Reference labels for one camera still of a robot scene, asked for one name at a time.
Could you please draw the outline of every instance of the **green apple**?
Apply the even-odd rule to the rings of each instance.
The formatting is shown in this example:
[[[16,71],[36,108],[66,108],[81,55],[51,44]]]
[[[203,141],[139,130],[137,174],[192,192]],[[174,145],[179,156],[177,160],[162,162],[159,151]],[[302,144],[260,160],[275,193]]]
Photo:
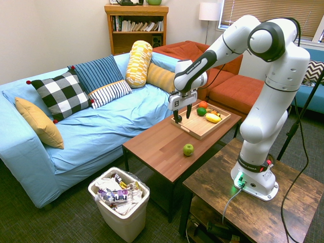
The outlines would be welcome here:
[[[193,151],[194,151],[194,149],[193,149],[192,144],[187,143],[186,145],[184,145],[183,153],[185,156],[191,156],[193,154]]]

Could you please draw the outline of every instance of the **gray carpet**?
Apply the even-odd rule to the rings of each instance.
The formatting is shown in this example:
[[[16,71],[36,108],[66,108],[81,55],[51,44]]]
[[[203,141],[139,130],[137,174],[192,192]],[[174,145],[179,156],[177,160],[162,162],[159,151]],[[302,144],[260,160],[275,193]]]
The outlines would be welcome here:
[[[324,115],[306,112],[303,130],[310,158],[305,174],[324,183],[322,156],[324,154]],[[277,157],[291,125],[296,121],[292,112],[285,123],[271,153]],[[229,142],[232,130],[222,141]],[[300,130],[291,140],[281,161],[297,170],[306,163],[302,149]],[[138,174],[141,180],[154,178],[154,173],[144,168],[135,158],[130,158],[130,171]],[[114,166],[125,169],[122,158]],[[21,185],[0,161],[0,242],[125,242],[113,232],[103,220],[95,202],[88,192],[88,185],[109,167],[92,175],[63,193],[53,202],[50,211],[37,209]],[[133,242],[182,242],[187,240],[178,233],[180,210],[173,222],[168,223],[165,212],[152,200],[147,205],[146,225]],[[324,242],[324,202],[323,198],[316,211],[305,242]]]

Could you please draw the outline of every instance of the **wall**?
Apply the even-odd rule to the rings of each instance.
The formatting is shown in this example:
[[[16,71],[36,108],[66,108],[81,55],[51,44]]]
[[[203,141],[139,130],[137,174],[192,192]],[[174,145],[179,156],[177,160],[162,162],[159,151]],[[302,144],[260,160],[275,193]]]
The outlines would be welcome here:
[[[186,40],[205,43],[207,21],[198,19],[199,4],[220,1],[162,0],[169,7],[167,44]],[[108,3],[0,0],[0,84],[110,55],[104,12]],[[216,30],[217,24],[209,24],[209,45],[223,33]],[[245,52],[240,74],[264,79],[267,65]]]

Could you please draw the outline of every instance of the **green bowl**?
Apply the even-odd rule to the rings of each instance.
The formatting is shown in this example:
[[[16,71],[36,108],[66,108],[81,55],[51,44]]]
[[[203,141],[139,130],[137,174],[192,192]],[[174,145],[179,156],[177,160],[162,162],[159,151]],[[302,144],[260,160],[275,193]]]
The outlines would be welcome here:
[[[160,5],[162,0],[146,0],[149,5]]]

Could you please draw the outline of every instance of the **table leg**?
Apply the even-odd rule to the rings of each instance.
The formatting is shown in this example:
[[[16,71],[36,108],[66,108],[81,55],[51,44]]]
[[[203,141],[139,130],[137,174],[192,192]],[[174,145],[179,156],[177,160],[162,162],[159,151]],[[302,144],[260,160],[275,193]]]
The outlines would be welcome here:
[[[124,161],[125,161],[125,171],[129,172],[130,168],[128,166],[127,149],[124,146],[122,146],[122,148],[123,148]]]
[[[236,128],[235,128],[235,132],[234,132],[234,137],[233,137],[233,138],[236,138],[236,136],[237,136],[237,132],[238,132],[238,130],[239,130],[240,125],[241,125],[241,122],[239,121],[239,122],[236,124]]]
[[[173,219],[173,194],[174,194],[175,184],[172,183],[171,185],[171,192],[169,197],[169,208],[168,208],[168,222],[169,224],[172,222]]]
[[[182,201],[182,212],[179,225],[179,233],[181,236],[185,236],[187,221],[190,214],[190,206],[192,201],[192,192],[188,189],[184,190],[183,201]]]

